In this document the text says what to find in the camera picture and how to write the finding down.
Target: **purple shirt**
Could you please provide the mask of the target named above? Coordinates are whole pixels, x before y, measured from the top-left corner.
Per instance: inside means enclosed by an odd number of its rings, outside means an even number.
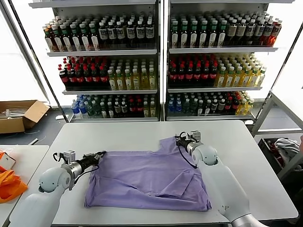
[[[181,148],[186,159],[190,155]],[[92,172],[85,207],[206,211],[211,204],[199,170],[180,155],[176,139],[152,151],[110,151]]]

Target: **white table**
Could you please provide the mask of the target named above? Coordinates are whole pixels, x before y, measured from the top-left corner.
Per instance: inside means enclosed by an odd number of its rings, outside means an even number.
[[[218,150],[221,160],[233,171],[250,199],[250,210],[259,220],[290,219],[298,212],[261,150],[241,121],[70,123],[63,126],[29,183],[21,199],[38,192],[40,175],[60,166],[54,152],[83,154],[102,150],[157,150],[159,140],[181,131],[200,130],[202,141]],[[54,225],[165,225],[226,223],[215,209],[208,212],[139,210],[114,207],[84,208],[89,175],[84,175],[60,201]]]
[[[15,174],[20,176],[21,180],[26,184],[28,184],[32,178],[48,148],[49,146],[44,145],[0,145],[0,149],[7,150],[8,154],[16,160],[13,170],[15,170]],[[0,227],[6,225],[8,217],[19,198],[20,196],[9,202],[0,204]]]

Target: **cardboard box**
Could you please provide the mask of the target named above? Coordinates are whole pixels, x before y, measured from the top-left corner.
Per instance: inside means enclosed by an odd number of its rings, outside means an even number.
[[[32,128],[50,108],[37,100],[0,102],[0,112],[7,106],[28,107],[23,117],[13,119],[0,119],[0,134],[23,132]]]

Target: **orange cloth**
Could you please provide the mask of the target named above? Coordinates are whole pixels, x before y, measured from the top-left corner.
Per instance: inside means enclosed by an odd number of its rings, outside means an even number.
[[[27,190],[27,185],[14,173],[13,170],[0,172],[0,203],[8,202]]]

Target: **store shelf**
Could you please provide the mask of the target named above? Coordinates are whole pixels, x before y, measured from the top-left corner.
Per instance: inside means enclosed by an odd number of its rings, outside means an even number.
[[[169,93],[183,93],[183,92],[218,92],[218,91],[257,91],[262,87],[204,87],[204,88],[169,88]]]
[[[184,3],[292,3],[295,0],[171,0],[173,4]]]
[[[174,116],[167,121],[210,121],[210,120],[255,120],[253,115],[222,115],[222,116]]]
[[[156,94],[158,90],[125,90],[125,91],[66,91],[62,93],[64,95],[132,95],[132,94]]]
[[[275,47],[214,47],[214,48],[173,48],[170,53],[242,53],[242,52],[275,52]]]
[[[29,6],[33,9],[37,9],[82,6],[149,5],[155,4],[155,2],[155,0],[54,0],[32,2],[29,3]]]
[[[157,122],[157,117],[129,117],[129,118],[88,118],[88,119],[71,119],[70,122]]]
[[[65,57],[65,56],[151,55],[156,53],[157,53],[156,49],[148,49],[148,50],[48,52],[47,55],[50,57]]]

